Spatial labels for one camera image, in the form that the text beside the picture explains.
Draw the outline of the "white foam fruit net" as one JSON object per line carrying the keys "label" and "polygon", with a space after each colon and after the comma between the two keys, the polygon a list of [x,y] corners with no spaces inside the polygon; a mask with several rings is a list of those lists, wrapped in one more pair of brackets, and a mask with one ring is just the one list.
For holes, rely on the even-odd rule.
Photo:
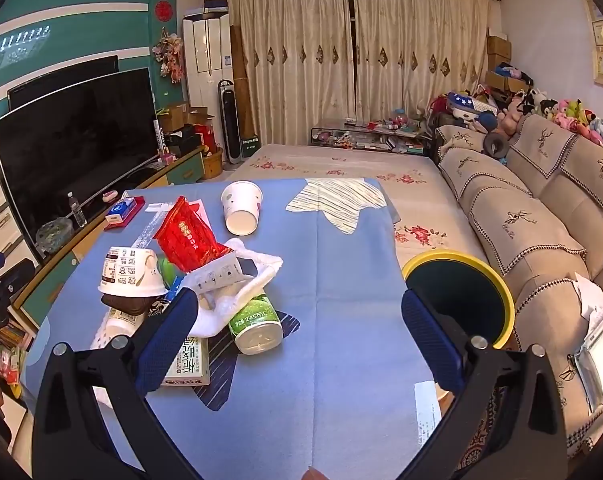
{"label": "white foam fruit net", "polygon": [[109,344],[109,341],[111,341],[111,339],[108,339],[105,334],[105,325],[106,325],[108,313],[109,313],[109,310],[105,314],[102,324],[100,324],[100,327],[98,328],[98,330],[96,330],[96,333],[90,344],[91,350],[105,348]]}

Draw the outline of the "white instant noodle bowl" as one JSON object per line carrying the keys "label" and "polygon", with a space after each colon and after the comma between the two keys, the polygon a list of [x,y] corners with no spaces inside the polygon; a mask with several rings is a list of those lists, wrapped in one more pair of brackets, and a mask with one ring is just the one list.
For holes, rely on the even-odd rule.
{"label": "white instant noodle bowl", "polygon": [[109,248],[97,289],[104,295],[126,298],[160,297],[168,292],[156,252],[121,246]]}

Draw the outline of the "green white drink carton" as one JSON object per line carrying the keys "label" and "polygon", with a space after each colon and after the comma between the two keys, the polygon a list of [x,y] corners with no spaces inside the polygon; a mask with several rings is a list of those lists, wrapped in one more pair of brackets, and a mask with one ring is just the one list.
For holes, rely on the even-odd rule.
{"label": "green white drink carton", "polygon": [[210,384],[209,350],[206,338],[187,337],[161,385],[208,386]]}

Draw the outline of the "green lid clear jar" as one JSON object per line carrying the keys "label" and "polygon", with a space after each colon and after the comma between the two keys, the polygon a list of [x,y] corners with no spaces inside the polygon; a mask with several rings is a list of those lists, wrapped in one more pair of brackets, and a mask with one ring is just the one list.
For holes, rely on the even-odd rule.
{"label": "green lid clear jar", "polygon": [[184,272],[164,255],[158,257],[157,269],[167,289],[172,288],[174,284],[180,284],[184,278]]}

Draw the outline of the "red snack bag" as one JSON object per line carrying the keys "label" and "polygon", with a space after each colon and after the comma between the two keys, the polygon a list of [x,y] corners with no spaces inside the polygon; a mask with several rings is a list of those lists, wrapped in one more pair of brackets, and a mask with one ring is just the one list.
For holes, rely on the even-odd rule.
{"label": "red snack bag", "polygon": [[168,211],[154,238],[167,259],[184,273],[197,270],[232,251],[216,240],[212,229],[184,196],[180,196]]}

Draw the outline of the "white plastic bag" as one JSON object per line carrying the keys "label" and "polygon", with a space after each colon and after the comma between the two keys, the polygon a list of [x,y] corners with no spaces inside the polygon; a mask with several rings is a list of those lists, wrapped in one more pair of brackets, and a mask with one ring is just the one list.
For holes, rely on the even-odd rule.
{"label": "white plastic bag", "polygon": [[237,237],[225,246],[231,252],[186,274],[179,286],[179,292],[190,289],[197,296],[198,313],[188,333],[191,337],[218,335],[252,298],[264,292],[283,266],[279,256],[254,252]]}

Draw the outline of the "green label plastic bottle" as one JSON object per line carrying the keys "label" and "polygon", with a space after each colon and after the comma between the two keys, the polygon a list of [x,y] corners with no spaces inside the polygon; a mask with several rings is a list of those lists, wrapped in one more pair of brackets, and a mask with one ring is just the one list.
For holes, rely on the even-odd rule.
{"label": "green label plastic bottle", "polygon": [[244,356],[257,356],[270,351],[283,340],[280,318],[264,292],[254,296],[231,318],[228,330]]}

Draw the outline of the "white paper cup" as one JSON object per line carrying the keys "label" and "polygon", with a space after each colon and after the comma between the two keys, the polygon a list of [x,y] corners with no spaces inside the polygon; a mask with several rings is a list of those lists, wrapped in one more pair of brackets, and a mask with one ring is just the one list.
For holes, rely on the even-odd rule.
{"label": "white paper cup", "polygon": [[236,236],[257,230],[263,200],[261,188],[251,181],[235,181],[224,188],[221,203],[225,226]]}

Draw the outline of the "small white yogurt bottle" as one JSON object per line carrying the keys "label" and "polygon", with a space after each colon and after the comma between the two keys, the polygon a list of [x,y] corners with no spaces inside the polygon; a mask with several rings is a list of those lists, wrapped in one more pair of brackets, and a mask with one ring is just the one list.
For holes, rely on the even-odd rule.
{"label": "small white yogurt bottle", "polygon": [[142,325],[144,320],[144,314],[132,315],[114,308],[110,308],[105,325],[106,337],[108,339],[112,339],[119,335],[131,337]]}

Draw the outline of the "papers on sofa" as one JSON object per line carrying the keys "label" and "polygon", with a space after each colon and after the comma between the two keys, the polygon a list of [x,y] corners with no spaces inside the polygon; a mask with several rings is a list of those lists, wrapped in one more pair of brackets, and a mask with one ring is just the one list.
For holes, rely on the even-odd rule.
{"label": "papers on sofa", "polygon": [[571,277],[571,284],[579,300],[580,316],[588,324],[573,361],[589,410],[594,413],[603,406],[603,289],[578,273]]}

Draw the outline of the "clear water bottle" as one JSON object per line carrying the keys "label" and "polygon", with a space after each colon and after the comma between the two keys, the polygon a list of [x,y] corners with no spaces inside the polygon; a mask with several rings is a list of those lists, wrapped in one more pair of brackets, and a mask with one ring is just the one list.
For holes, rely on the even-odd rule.
{"label": "clear water bottle", "polygon": [[76,220],[78,227],[80,229],[82,229],[88,224],[88,220],[86,220],[82,207],[81,207],[77,197],[74,196],[74,193],[68,192],[67,196],[68,196],[68,200],[69,200],[69,206],[70,206],[71,213],[74,216],[74,220]]}

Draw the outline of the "large black television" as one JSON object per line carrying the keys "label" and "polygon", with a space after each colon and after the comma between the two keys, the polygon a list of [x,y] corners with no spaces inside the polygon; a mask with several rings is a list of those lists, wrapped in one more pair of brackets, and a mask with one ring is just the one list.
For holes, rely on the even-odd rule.
{"label": "large black television", "polygon": [[100,196],[158,158],[149,70],[72,84],[0,117],[0,173],[24,239],[41,260],[36,231],[72,216],[71,193],[94,218]]}

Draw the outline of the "black tower fan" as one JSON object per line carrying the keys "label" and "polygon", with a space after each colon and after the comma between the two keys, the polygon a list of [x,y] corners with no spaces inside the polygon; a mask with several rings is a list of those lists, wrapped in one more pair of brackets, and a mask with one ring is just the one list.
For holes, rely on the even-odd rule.
{"label": "black tower fan", "polygon": [[225,155],[228,162],[235,165],[243,160],[243,154],[233,82],[221,79],[218,93]]}

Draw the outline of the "white standing air conditioner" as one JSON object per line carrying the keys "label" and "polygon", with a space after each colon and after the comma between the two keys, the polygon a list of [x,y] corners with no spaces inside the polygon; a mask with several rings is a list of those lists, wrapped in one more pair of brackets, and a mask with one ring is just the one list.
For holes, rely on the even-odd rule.
{"label": "white standing air conditioner", "polygon": [[224,148],[218,84],[233,80],[228,9],[202,6],[182,18],[187,99],[191,107],[206,107],[216,143]]}

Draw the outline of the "beige patterned curtains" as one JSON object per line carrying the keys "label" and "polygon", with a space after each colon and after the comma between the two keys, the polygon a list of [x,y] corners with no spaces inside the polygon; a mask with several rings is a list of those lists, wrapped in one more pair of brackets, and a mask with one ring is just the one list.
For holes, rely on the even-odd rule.
{"label": "beige patterned curtains", "polygon": [[228,0],[264,145],[324,119],[421,116],[484,73],[492,0]]}

